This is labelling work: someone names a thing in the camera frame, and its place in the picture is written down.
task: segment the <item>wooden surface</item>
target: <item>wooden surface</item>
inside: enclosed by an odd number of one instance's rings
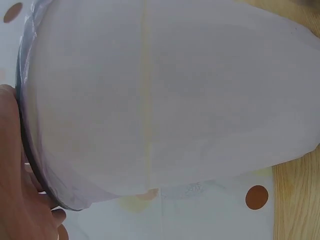
[[[306,0],[238,1],[293,20],[320,37],[320,0],[313,0],[313,8],[297,4]],[[273,179],[273,239],[320,239],[320,147],[299,159],[274,166]]]
[[[309,28],[320,37],[320,7],[297,4],[306,0],[237,0],[288,18]],[[314,0],[320,6],[320,0]]]
[[[273,167],[274,240],[320,238],[320,147]]]

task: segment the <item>human hand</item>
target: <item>human hand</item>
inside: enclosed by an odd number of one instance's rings
[[[28,172],[15,90],[0,86],[0,239],[57,240],[66,218]]]

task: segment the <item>black rim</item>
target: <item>black rim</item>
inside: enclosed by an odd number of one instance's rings
[[[45,180],[45,178],[42,176],[40,169],[38,168],[37,162],[34,158],[34,155],[32,153],[30,144],[29,144],[29,140],[27,137],[27,131],[24,125],[24,120],[23,120],[23,114],[21,111],[21,84],[22,84],[22,80],[21,80],[21,72],[20,72],[20,55],[18,54],[18,58],[17,58],[17,64],[16,64],[16,77],[15,77],[15,90],[16,90],[16,101],[18,104],[18,108],[19,108],[19,116],[20,116],[20,131],[21,131],[21,140],[22,140],[22,145],[24,148],[24,153],[25,156],[28,160],[28,162],[30,163],[30,166],[32,168],[32,171],[36,177],[36,179],[38,180],[38,182],[41,184],[41,186],[43,187],[43,190],[46,192],[46,194],[51,198],[52,201],[54,201],[58,206],[66,209],[66,210],[71,210],[71,211],[81,211],[81,210],[76,210],[76,209],[72,209],[68,206],[66,206],[65,204],[63,204],[54,194],[54,192],[52,191],[52,189],[48,186],[47,181]]]

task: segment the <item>brown polka dot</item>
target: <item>brown polka dot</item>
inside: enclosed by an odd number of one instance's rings
[[[159,189],[155,188],[155,189],[149,190],[145,194],[138,194],[135,196],[142,201],[151,201],[156,198],[156,196],[158,195],[158,191],[159,191]]]
[[[12,7],[10,7],[8,9],[8,11],[6,11],[6,13],[3,17],[3,22],[5,24],[8,24],[11,21],[13,21],[21,12],[22,7],[23,7],[23,4],[21,2],[18,2],[16,4],[14,4]]]
[[[261,209],[268,201],[268,191],[264,186],[256,185],[249,189],[245,203],[252,210]]]
[[[69,240],[69,235],[65,226],[60,225],[60,227],[58,227],[58,232],[59,232],[59,240]]]

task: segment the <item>plastic wrap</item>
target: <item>plastic wrap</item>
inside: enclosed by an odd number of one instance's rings
[[[40,0],[22,141],[67,209],[269,167],[319,143],[320,42],[229,0]]]

